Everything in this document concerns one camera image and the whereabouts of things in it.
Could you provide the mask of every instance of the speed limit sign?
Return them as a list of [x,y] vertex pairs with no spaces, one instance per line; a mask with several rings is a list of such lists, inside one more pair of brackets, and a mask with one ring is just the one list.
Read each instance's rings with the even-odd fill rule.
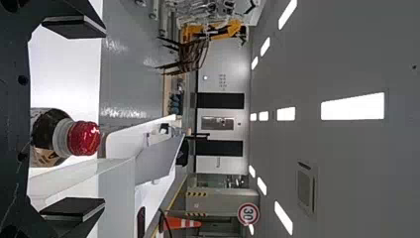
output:
[[239,207],[238,219],[245,226],[254,225],[260,219],[260,210],[252,203],[245,203]]

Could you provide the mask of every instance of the hose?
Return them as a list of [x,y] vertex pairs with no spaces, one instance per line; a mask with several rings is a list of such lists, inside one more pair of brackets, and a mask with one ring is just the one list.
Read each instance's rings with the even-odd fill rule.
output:
[[161,208],[159,208],[158,210],[160,211],[160,216],[163,217],[164,223],[166,224],[167,231],[169,232],[169,237],[173,238],[172,231],[170,230],[169,222],[167,221],[166,216],[164,215],[164,211]]

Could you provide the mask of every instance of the yellow and black stripe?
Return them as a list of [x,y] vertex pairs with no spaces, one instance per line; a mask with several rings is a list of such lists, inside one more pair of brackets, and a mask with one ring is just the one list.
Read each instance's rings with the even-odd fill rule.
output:
[[207,213],[203,212],[185,212],[186,216],[198,216],[198,217],[206,217]]
[[205,197],[207,195],[207,192],[204,191],[188,191],[186,193],[186,197]]

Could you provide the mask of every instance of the ceiling light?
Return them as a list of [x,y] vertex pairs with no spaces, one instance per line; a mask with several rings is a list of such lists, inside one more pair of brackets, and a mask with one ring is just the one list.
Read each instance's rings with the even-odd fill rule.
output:
[[266,185],[260,177],[257,178],[257,185],[259,186],[260,190],[262,191],[262,194],[266,195]]
[[277,110],[277,121],[294,121],[295,115],[295,107],[281,108]]
[[385,93],[374,93],[321,103],[322,120],[377,120],[384,118]]
[[287,23],[290,16],[293,14],[294,10],[297,8],[297,0],[290,0],[286,9],[284,10],[281,17],[278,19],[278,29],[283,29],[284,25]]
[[289,235],[293,235],[293,222],[290,220],[290,217],[288,217],[286,212],[283,210],[283,208],[277,201],[274,203],[274,212],[277,215],[278,219],[280,219],[284,228],[286,228]]
[[251,121],[257,121],[257,113],[253,113],[250,115],[250,120]]
[[248,166],[248,171],[250,172],[250,175],[255,178],[256,177],[256,170],[253,166]]
[[251,63],[251,69],[254,70],[256,68],[257,64],[259,64],[259,57],[255,57],[253,62]]
[[260,112],[260,121],[268,121],[268,111]]
[[266,38],[265,42],[263,42],[263,44],[262,44],[262,48],[260,50],[260,55],[262,57],[263,57],[263,55],[265,55],[266,50],[268,50],[268,48],[269,48],[269,42],[270,42],[270,39],[268,37],[268,38]]

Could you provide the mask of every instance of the wall vent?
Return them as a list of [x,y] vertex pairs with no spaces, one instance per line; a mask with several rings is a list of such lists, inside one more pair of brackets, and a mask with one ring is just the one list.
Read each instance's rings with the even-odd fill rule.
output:
[[310,217],[316,214],[316,190],[318,187],[317,168],[306,162],[297,163],[297,200],[298,205]]

